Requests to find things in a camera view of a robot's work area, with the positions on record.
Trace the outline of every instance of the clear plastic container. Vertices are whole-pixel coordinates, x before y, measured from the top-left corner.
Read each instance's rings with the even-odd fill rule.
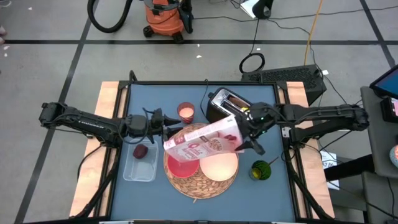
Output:
[[[139,144],[148,147],[148,153],[142,159],[136,159],[132,154],[136,149],[137,144],[130,144],[127,153],[126,165],[124,166],[123,178],[126,181],[142,181],[150,182],[155,179],[158,146],[157,142],[151,143],[148,139],[144,139]]]

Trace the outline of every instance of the orange vacuum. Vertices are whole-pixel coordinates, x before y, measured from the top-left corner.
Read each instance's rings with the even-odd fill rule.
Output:
[[[127,0],[118,23],[110,28],[98,24],[94,17],[94,4],[96,0],[89,0],[87,12],[90,21],[100,31],[112,33],[119,30],[129,13],[132,0]],[[177,44],[183,42],[182,31],[192,33],[192,5],[191,0],[144,0],[147,22],[149,26],[143,30],[145,37],[152,37],[154,34],[173,37]]]

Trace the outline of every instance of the cereal box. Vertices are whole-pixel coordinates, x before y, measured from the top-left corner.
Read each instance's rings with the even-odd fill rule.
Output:
[[[242,135],[233,115],[164,142],[166,152],[179,162],[193,161],[219,153],[234,152]]]

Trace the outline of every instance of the woven placemat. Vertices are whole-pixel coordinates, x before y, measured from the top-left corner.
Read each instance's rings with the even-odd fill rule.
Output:
[[[191,124],[189,126],[184,127],[183,130],[178,132],[174,137],[182,136],[186,133],[194,131],[196,129],[200,129],[207,124]],[[234,182],[236,175],[238,174],[238,169],[236,169],[235,174],[225,181],[214,181],[209,179],[204,173],[201,171],[200,167],[195,174],[188,178],[178,178],[174,177],[173,174],[169,171],[167,167],[167,159],[169,155],[164,153],[164,171],[166,172],[166,176],[170,183],[182,194],[194,198],[194,199],[206,199],[215,197],[224,191],[226,191],[229,186]]]

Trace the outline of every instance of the concrete floor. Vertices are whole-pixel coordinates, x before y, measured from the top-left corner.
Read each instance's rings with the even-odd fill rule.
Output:
[[[272,16],[313,14],[318,3],[319,0],[278,0],[272,7]],[[398,5],[396,0],[366,3],[371,9]],[[102,25],[113,25],[123,6],[124,0],[99,0],[96,17]],[[0,9],[0,24],[9,33],[0,48],[0,223],[68,218],[86,139],[73,133],[55,133],[51,138],[37,121],[41,104],[57,101],[65,80],[72,78],[65,102],[94,112],[101,82],[126,80],[131,69],[139,80],[240,79],[238,65],[251,45],[239,40],[254,37],[255,22],[197,20],[193,22],[194,32],[184,34],[195,44],[150,44],[140,41],[145,40],[142,28],[147,25],[143,8],[143,2],[134,1],[124,27],[115,34],[104,34],[91,26],[86,35],[82,35],[87,22],[86,1],[14,0],[11,6]],[[322,12],[362,8],[360,0],[325,0]],[[193,0],[193,13],[195,17],[250,19],[229,2]],[[313,33],[313,40],[324,40],[313,45],[317,64],[329,71],[329,79],[349,103],[360,99],[361,86],[369,85],[390,68],[393,62],[389,54],[398,61],[398,8],[372,11],[370,15],[376,26],[371,25],[364,11],[320,16]],[[313,17],[278,22],[281,26],[310,30]],[[169,40],[162,36],[152,39]],[[214,44],[203,44],[207,39],[215,40]],[[306,39],[301,30],[282,30],[261,21],[257,40],[286,41],[263,41],[255,49],[260,48],[266,57],[264,69],[299,66],[303,64],[305,41],[295,40]],[[138,41],[106,44],[97,40]],[[256,68],[256,63],[256,59],[248,61],[246,70]],[[328,91],[321,105],[342,104],[326,85]],[[327,144],[341,134],[329,134],[321,142]],[[348,158],[369,154],[368,134],[351,133],[329,150]]]

